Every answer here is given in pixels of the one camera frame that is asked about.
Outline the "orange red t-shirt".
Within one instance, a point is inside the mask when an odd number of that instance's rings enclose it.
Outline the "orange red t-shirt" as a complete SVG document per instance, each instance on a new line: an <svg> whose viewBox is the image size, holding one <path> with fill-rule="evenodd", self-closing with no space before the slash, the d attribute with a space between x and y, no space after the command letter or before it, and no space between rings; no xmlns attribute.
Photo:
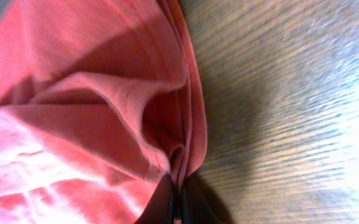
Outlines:
<svg viewBox="0 0 359 224"><path fill-rule="evenodd" d="M134 223L202 164L177 1L11 1L0 17L0 223Z"/></svg>

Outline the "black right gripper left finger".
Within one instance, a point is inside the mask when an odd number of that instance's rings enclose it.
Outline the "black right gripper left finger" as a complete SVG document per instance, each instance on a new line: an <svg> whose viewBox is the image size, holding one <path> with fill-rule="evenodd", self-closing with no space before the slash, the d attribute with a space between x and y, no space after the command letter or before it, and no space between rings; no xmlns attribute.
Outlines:
<svg viewBox="0 0 359 224"><path fill-rule="evenodd" d="M169 174L158 183L150 201L135 224L174 224L176 194Z"/></svg>

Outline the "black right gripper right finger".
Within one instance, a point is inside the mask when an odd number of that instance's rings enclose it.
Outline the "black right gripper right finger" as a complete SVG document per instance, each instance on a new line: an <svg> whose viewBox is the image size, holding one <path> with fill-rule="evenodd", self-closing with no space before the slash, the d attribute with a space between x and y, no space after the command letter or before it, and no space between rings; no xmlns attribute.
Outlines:
<svg viewBox="0 0 359 224"><path fill-rule="evenodd" d="M226 223L224 204L198 174L185 179L180 195L180 209L184 224Z"/></svg>

